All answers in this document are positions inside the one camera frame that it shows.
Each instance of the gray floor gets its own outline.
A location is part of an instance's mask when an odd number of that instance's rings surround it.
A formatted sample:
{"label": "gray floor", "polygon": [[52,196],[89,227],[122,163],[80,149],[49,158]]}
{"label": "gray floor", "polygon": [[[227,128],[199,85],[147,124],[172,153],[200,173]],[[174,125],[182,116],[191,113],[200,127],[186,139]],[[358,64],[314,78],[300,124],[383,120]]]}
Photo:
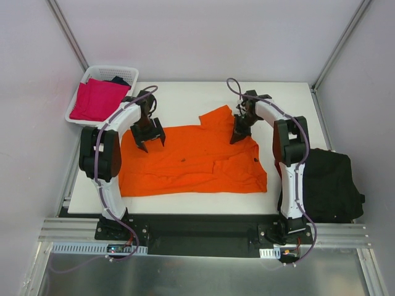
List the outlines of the gray floor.
{"label": "gray floor", "polygon": [[[52,256],[57,270],[91,258]],[[361,296],[368,295],[363,278],[356,250],[315,249],[296,268],[277,260],[136,256],[122,263],[100,258],[67,274],[46,272],[41,295]]]}

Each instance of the orange fabric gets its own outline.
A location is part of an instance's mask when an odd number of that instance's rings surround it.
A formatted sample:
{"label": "orange fabric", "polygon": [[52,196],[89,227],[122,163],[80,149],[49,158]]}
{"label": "orange fabric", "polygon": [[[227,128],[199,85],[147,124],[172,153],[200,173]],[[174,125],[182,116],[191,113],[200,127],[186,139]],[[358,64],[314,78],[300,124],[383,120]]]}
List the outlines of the orange fabric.
{"label": "orange fabric", "polygon": [[122,138],[121,196],[179,192],[266,192],[267,175],[251,138],[230,145],[233,116],[223,106],[200,116],[201,125],[164,128],[160,140],[137,148],[130,131]]}

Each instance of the white arm segment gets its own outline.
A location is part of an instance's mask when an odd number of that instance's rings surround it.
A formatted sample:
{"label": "white arm segment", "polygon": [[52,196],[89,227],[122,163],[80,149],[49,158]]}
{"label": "white arm segment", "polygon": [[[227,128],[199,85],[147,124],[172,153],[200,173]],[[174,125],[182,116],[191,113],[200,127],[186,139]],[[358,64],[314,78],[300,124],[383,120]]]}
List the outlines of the white arm segment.
{"label": "white arm segment", "polygon": [[[277,111],[273,106],[266,104],[264,102],[258,101],[255,104],[255,112],[260,118],[263,118],[271,127],[274,127],[274,122],[276,120],[288,120],[284,115]],[[303,214],[300,211],[296,203],[296,165],[292,164],[287,167],[284,163],[280,163],[281,177],[282,177],[282,188],[283,188],[283,201],[281,204],[281,213],[285,218],[300,218]],[[299,166],[299,176],[298,176],[298,196],[299,204],[304,210],[303,206],[303,171],[304,164]]]}
{"label": "white arm segment", "polygon": [[[128,102],[121,103],[120,107],[103,123],[98,126],[98,129],[101,129],[105,123],[109,126],[105,129],[106,131],[114,130],[118,132],[119,141],[121,142],[123,134],[130,128],[130,126],[134,125],[141,117],[141,109],[140,106],[133,104],[126,108],[122,113],[120,113],[116,119],[113,119],[111,123],[109,123],[109,119],[119,112],[123,110],[125,106],[129,104]],[[111,213],[114,214],[115,217],[121,219],[126,211],[126,206],[121,198],[121,193],[119,191],[119,182],[118,176],[112,178],[110,182],[105,182],[103,179],[99,179],[102,187],[103,198],[106,201],[107,206],[109,207]],[[99,186],[98,184],[92,180],[99,194]],[[103,208],[102,211],[103,217],[113,220],[113,217],[109,215],[107,210]]]}

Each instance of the white wall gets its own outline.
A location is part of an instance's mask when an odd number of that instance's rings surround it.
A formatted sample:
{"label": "white wall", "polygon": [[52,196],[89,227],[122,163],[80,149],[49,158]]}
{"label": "white wall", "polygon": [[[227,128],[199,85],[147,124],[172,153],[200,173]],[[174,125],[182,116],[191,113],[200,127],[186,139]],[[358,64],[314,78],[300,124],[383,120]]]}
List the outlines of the white wall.
{"label": "white wall", "polygon": [[361,0],[59,0],[88,62],[140,81],[313,83]]}
{"label": "white wall", "polygon": [[78,130],[64,112],[83,72],[44,0],[0,7],[0,294],[15,295],[57,207]]}
{"label": "white wall", "polygon": [[376,0],[341,53],[318,99],[334,148],[352,160],[390,295],[395,295],[395,2]]}

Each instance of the black cloth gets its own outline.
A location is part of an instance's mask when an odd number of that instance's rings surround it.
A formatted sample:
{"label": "black cloth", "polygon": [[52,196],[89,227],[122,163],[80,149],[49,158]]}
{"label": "black cloth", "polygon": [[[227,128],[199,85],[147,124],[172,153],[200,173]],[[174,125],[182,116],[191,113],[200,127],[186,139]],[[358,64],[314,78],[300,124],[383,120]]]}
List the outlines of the black cloth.
{"label": "black cloth", "polygon": [[347,155],[311,149],[303,174],[306,213],[318,223],[350,223],[362,216],[365,196],[352,180]]}
{"label": "black cloth", "polygon": [[127,83],[125,80],[123,80],[122,77],[119,77],[119,76],[115,76],[112,80],[105,80],[105,81],[130,86],[129,83]]}

